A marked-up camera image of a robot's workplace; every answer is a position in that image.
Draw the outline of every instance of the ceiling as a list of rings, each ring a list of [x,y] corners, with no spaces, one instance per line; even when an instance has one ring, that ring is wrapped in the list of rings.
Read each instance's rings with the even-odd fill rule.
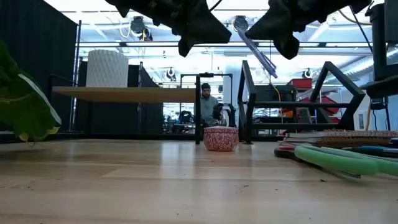
[[[114,6],[109,5],[105,0],[46,0],[57,10],[64,13],[71,20],[78,23],[82,20],[81,42],[137,42],[138,38],[127,35],[129,30],[129,21],[134,16],[141,16],[139,13],[131,11],[127,18],[122,18]],[[211,7],[217,0],[207,0]],[[269,6],[266,0],[223,0],[220,5],[213,11],[213,14],[226,26],[231,24],[234,16],[246,16],[249,24],[255,23],[262,15],[266,13]],[[348,17],[353,15],[348,7],[342,9]],[[368,23],[369,18],[365,17],[364,11],[357,14],[360,22]],[[180,37],[173,35],[171,29],[160,25],[159,27],[152,25],[152,19],[144,17],[146,26],[150,29],[156,45],[158,42],[175,42]],[[242,40],[237,33],[229,26],[233,33],[232,42],[241,42]],[[371,26],[363,26],[364,32],[372,40]],[[302,47],[300,55],[293,60],[287,60],[279,55],[273,47],[263,47],[262,51],[271,51],[271,59],[278,66],[278,74],[280,82],[289,81],[294,77],[301,77],[300,72],[306,68],[314,71],[319,70],[325,61],[331,61],[337,66],[347,65],[350,62],[358,60],[360,57],[371,55],[370,50],[364,45],[365,39],[358,28],[358,25],[346,20],[339,12],[333,13],[328,20],[320,24],[314,22],[307,26],[302,33],[295,33],[294,36],[299,41],[306,42],[354,42],[362,44],[356,47]],[[214,46],[214,47],[194,47],[187,58],[183,58],[178,54],[176,47],[105,47],[108,50],[117,50],[123,52],[129,58],[131,63],[144,61],[144,66],[148,72],[158,81],[165,82],[164,72],[166,69],[173,67],[178,75],[179,73],[197,73],[221,71],[228,63],[228,57],[239,56],[246,57],[252,70],[259,74],[255,78],[255,82],[263,82],[266,80],[264,74],[261,75],[260,65],[251,55],[250,51],[242,46]],[[103,47],[82,47],[80,56],[86,57],[88,52]]]

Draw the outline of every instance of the gray shirt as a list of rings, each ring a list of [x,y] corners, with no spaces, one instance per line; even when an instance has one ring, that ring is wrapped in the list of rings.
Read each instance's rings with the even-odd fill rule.
[[[218,104],[218,100],[210,96],[204,98],[200,96],[200,115],[207,124],[216,124],[216,119],[213,117],[213,108]]]

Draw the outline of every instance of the white cylinder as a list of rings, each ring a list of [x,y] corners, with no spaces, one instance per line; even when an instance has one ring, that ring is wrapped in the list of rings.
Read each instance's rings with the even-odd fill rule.
[[[127,87],[129,59],[110,50],[88,53],[87,87]]]

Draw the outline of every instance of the man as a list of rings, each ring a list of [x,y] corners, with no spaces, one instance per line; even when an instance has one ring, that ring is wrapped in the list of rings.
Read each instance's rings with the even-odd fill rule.
[[[213,108],[218,104],[215,97],[210,95],[210,85],[204,83],[201,86],[201,96],[200,96],[200,114],[205,120],[206,124],[217,124],[217,120],[213,117]]]

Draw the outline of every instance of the wooden shelf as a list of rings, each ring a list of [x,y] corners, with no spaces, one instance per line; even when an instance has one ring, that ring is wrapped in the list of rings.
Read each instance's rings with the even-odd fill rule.
[[[92,102],[115,103],[194,103],[195,89],[157,87],[69,87],[55,86],[53,92]]]

